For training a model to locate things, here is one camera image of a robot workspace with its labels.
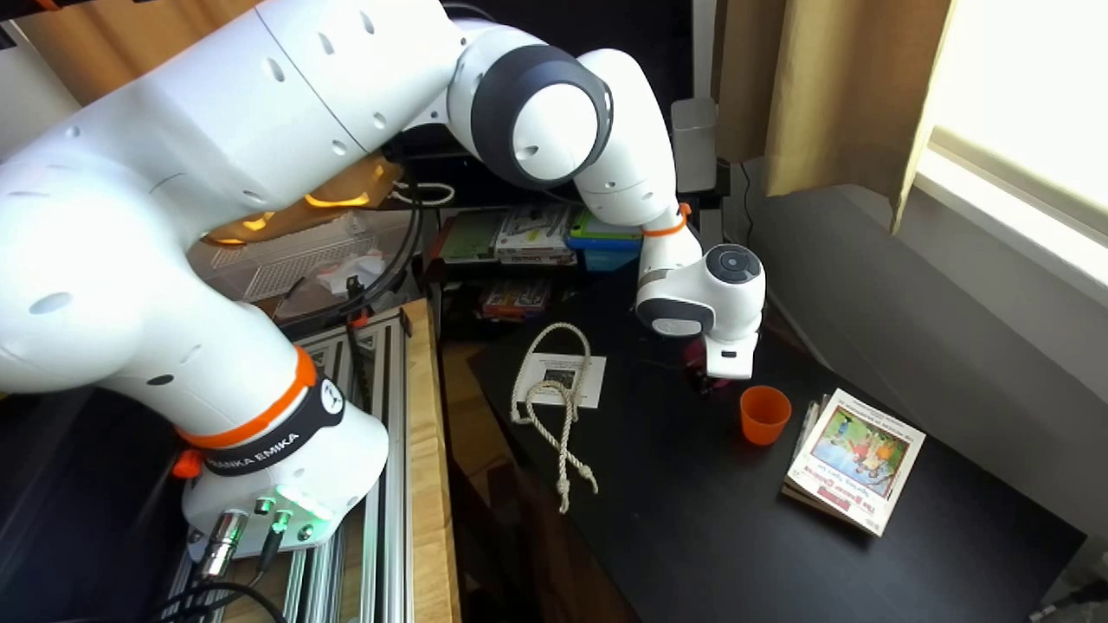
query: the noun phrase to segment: orange ring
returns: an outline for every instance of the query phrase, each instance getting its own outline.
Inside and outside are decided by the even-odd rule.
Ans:
[[[271,421],[278,417],[285,417],[291,410],[291,400],[314,384],[314,362],[304,348],[296,348],[296,375],[293,380],[287,384],[287,391],[258,417],[253,417],[248,421],[236,426],[236,430],[225,430],[218,437],[188,437],[180,433],[180,440],[188,440],[191,445],[204,445],[204,451],[225,451],[225,445],[239,445],[246,440],[253,440],[255,433],[271,430]]]
[[[684,203],[684,201],[683,201],[683,203],[678,203],[678,219],[683,219],[678,226],[668,226],[668,230],[643,230],[643,237],[647,237],[647,239],[674,237],[674,231],[683,231],[683,230],[684,230],[688,213],[692,213],[692,203]]]

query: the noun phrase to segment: window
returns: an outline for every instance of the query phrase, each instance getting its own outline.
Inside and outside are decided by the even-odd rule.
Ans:
[[[1104,0],[954,2],[930,95],[935,136],[921,159],[923,192],[960,193],[1101,285],[1104,24]]]

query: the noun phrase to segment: book cover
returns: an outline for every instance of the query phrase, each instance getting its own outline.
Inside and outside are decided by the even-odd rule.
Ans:
[[[923,440],[838,387],[803,426],[783,493],[882,535]]]

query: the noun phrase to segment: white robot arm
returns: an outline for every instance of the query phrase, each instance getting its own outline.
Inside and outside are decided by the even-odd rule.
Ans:
[[[448,125],[517,182],[576,180],[643,230],[636,310],[707,337],[708,375],[749,376],[764,275],[701,255],[674,201],[665,121],[622,53],[572,59],[435,0],[263,0],[184,57],[0,164],[0,391],[105,384],[209,455],[184,517],[216,533],[271,517],[324,540],[374,489],[385,430],[263,310],[204,286],[184,248],[293,203],[412,125]]]

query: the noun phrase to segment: orange cup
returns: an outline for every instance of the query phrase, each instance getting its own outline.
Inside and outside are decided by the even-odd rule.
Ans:
[[[794,400],[780,387],[751,384],[736,397],[741,437],[756,445],[771,445],[783,437],[789,418],[794,418]]]

